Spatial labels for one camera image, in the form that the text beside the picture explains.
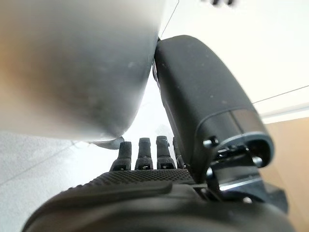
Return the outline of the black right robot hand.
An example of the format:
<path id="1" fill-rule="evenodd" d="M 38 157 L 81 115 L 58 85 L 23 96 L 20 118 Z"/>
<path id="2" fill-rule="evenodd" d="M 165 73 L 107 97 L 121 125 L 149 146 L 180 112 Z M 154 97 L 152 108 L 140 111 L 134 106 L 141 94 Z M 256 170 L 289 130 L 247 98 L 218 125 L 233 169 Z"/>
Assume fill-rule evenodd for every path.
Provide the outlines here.
<path id="1" fill-rule="evenodd" d="M 274 144 L 217 55 L 198 39 L 157 42 L 154 76 L 174 133 L 172 160 L 158 136 L 157 167 L 141 138 L 134 170 L 122 142 L 109 172 L 39 207 L 25 232 L 292 232 L 283 189 L 259 169 Z"/>

